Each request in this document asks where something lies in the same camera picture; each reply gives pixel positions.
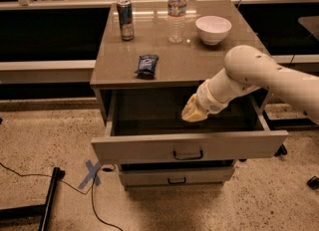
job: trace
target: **black handle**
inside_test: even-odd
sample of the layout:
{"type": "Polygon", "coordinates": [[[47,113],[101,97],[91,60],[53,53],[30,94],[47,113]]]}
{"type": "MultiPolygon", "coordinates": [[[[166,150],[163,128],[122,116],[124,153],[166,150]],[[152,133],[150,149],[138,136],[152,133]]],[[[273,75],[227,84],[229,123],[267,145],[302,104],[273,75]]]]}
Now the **black handle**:
{"type": "Polygon", "coordinates": [[[202,158],[203,158],[203,152],[202,152],[202,150],[200,150],[199,156],[178,157],[176,151],[174,151],[172,154],[173,154],[173,158],[175,158],[176,160],[199,160],[199,159],[202,159],[202,158]]]}
{"type": "Polygon", "coordinates": [[[170,185],[176,185],[176,184],[185,184],[186,183],[186,178],[184,177],[182,181],[177,181],[177,182],[171,182],[170,179],[167,179],[168,184],[170,185]]]}

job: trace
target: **black can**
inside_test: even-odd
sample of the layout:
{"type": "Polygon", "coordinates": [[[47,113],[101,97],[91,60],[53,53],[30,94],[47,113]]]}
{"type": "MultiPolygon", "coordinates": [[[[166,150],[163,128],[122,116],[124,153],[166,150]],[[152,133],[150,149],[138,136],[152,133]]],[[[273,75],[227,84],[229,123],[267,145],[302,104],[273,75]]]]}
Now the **black can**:
{"type": "Polygon", "coordinates": [[[134,37],[132,3],[128,0],[119,0],[117,8],[122,40],[131,40],[134,37]]]}

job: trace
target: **speckled floor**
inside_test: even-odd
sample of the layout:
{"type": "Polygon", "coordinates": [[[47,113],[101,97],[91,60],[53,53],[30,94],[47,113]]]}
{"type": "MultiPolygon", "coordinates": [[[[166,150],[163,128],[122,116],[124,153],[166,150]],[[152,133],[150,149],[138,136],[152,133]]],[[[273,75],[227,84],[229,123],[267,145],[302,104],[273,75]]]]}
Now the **speckled floor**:
{"type": "MultiPolygon", "coordinates": [[[[274,116],[279,113],[289,114],[289,108],[272,111],[274,116]]],[[[75,187],[85,183],[86,163],[97,163],[91,138],[104,132],[94,99],[0,102],[0,117],[3,164],[22,174],[47,175],[59,166],[66,171],[64,181],[75,187]]],[[[319,176],[319,130],[289,133],[286,156],[237,161],[233,177],[222,187],[125,191],[116,172],[99,172],[101,184],[94,189],[97,213],[125,231],[316,231],[319,189],[310,189],[306,182],[319,176]]],[[[49,182],[48,177],[19,177],[0,167],[0,208],[44,203],[49,182]]],[[[0,230],[37,230],[33,222],[0,222],[0,230]]],[[[82,195],[59,182],[49,230],[117,229],[96,218],[91,192],[82,195]]]]}

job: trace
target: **drawer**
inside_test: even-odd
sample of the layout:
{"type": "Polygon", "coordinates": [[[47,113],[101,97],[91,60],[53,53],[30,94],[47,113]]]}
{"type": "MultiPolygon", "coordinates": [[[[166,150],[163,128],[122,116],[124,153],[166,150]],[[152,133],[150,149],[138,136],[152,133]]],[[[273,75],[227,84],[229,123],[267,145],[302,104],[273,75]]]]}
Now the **drawer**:
{"type": "Polygon", "coordinates": [[[181,111],[193,87],[112,92],[105,136],[92,139],[101,164],[271,157],[287,131],[271,131],[251,97],[218,115],[189,123],[181,111]]]}
{"type": "Polygon", "coordinates": [[[223,183],[231,178],[233,166],[181,170],[120,171],[120,180],[125,188],[133,186],[188,185],[223,183]]]}

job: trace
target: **brown tabletop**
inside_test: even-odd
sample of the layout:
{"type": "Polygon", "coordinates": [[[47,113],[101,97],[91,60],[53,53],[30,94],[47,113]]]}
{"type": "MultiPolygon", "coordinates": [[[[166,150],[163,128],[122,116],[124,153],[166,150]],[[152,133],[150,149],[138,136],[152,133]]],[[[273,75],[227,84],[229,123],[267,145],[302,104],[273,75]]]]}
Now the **brown tabletop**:
{"type": "Polygon", "coordinates": [[[95,89],[196,86],[222,69],[224,55],[237,45],[266,49],[231,1],[188,1],[184,40],[167,39],[166,2],[133,3],[135,37],[123,41],[114,4],[110,11],[96,66],[91,77],[95,89]],[[206,15],[228,19],[232,28],[221,43],[207,46],[197,37],[195,21],[206,15]],[[135,71],[145,54],[159,56],[152,80],[139,79],[135,71]]]}

